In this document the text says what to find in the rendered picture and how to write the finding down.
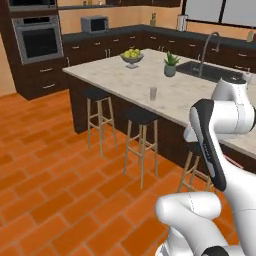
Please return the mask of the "dark brown kitchen island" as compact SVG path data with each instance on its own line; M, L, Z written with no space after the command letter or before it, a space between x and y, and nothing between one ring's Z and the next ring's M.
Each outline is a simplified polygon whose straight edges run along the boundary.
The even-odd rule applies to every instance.
M91 85L71 75L66 75L69 84L70 102L73 115L73 125L76 133L87 130L87 104L83 91ZM115 95L111 95L115 128L123 134L127 133L128 120L124 112L133 103ZM185 127L164 117L158 119L158 152L161 156L183 167L188 154L186 142L183 138ZM256 174L256 159L247 153L242 153L233 146L221 143L225 155L239 163L245 170Z

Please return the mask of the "dark brown cupboard run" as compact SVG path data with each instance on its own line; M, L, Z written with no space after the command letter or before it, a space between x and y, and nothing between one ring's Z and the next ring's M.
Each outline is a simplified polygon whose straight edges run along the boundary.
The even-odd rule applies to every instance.
M99 34L73 33L62 36L65 57L70 65L119 55L127 49L154 49L199 60L208 36L194 32L134 25ZM212 36L205 62L256 73L256 41Z

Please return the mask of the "silver wall oven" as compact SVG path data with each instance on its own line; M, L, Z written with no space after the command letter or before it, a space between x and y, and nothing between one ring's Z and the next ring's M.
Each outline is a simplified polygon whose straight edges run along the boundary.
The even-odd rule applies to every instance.
M13 18L12 24L23 65L63 56L57 15Z

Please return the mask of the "dark brown tall oven cabinet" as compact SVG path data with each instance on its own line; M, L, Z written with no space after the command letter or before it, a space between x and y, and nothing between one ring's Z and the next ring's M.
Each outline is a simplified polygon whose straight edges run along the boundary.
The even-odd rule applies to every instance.
M31 100L67 88L62 69L67 61L61 58L23 65L13 29L13 18L58 15L57 6L50 6L52 0L44 0L45 6L11 6L20 0L0 0L0 33L11 69L16 91Z

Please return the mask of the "green potted plant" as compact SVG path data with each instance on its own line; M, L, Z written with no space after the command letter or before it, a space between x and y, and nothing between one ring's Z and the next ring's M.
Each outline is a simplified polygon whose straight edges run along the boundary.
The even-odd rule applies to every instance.
M174 56L172 53L167 52L167 57L164 59L164 75L166 77L173 77L176 73L176 65L180 61L178 56Z

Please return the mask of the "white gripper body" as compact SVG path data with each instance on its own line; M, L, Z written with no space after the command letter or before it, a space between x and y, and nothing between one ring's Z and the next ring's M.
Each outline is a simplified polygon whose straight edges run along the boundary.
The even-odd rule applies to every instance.
M188 124L184 130L183 137L186 142L199 142L201 139L200 126Z

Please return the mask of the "black framed window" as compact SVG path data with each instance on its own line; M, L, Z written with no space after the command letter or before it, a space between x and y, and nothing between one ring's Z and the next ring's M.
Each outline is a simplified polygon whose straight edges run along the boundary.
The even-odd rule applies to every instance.
M256 27L256 0L183 0L190 20Z

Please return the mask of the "silver microwave oven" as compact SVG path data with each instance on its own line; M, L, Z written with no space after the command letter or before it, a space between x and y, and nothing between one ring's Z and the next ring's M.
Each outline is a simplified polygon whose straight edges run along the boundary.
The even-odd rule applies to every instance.
M81 29L85 33L97 34L109 29L108 17L103 15L84 16L80 19Z

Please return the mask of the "dark sink basin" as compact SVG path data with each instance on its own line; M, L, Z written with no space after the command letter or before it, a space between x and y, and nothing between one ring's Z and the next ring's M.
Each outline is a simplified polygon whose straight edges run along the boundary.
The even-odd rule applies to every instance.
M176 70L178 72L194 77L199 77L201 79L212 82L218 82L221 78L228 82L234 82L236 84L238 84L239 82L244 82L244 79L242 78L242 74L240 72L235 72L208 64L203 65L202 74L199 74L199 69L200 64L195 61L188 61L176 67Z

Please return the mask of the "grey curved tap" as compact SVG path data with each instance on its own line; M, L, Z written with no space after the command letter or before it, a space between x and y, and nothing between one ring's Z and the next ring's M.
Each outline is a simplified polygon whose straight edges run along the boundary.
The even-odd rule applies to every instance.
M214 48L215 52L219 52L219 47L220 47L220 35L218 32L212 32L206 39L206 42L204 44L204 48L203 48L203 52L202 52L202 57L201 57L201 62L200 62L200 66L199 66L199 73L198 73L198 77L201 77L202 76L202 73L203 73L203 65L204 65L204 61L205 61L205 55L206 55L206 51L207 51L207 47L208 47L208 44L210 42L210 39L213 37L213 36L216 36L217 37L217 44L216 44L216 47Z

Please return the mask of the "black seat wooden bar stool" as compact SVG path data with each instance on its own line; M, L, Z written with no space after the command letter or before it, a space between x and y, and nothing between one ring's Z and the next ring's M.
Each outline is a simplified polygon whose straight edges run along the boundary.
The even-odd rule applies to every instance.
M104 126L110 124L112 127L113 137L116 137L116 129L114 122L114 113L112 107L111 96L99 88L88 88L83 91L83 96L86 98L87 104L87 130L90 131L94 127L100 136L100 156L103 156L103 140L104 140ZM103 114L102 104L104 101L108 102L110 118L106 118ZM91 103L95 102L97 104L97 113L91 113ZM117 147L117 139L114 139L114 145Z
M124 157L124 168L127 168L128 153L132 152L138 157L138 164L140 165L140 188L144 184L144 158L148 150L154 151L154 169L155 175L158 175L158 117L156 114L140 108L132 107L126 111L128 119L126 149ZM139 132L136 136L131 136L132 124L136 123L139 127ZM147 141L147 127L152 123L154 128L154 142Z
M186 189L188 192L206 191L217 194L218 191L213 186L210 176L198 170L199 161L201 159L201 149L199 144L197 142L188 142L186 147L188 149L188 156L186 158L185 167L181 175L177 192Z

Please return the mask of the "grey fruit bowl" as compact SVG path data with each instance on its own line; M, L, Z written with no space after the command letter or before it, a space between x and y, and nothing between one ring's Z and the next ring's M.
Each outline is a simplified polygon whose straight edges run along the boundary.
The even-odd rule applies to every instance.
M130 69L135 69L138 67L137 63L140 62L144 57L143 53L140 53L137 57L124 57L121 56L122 60L127 63L126 67Z

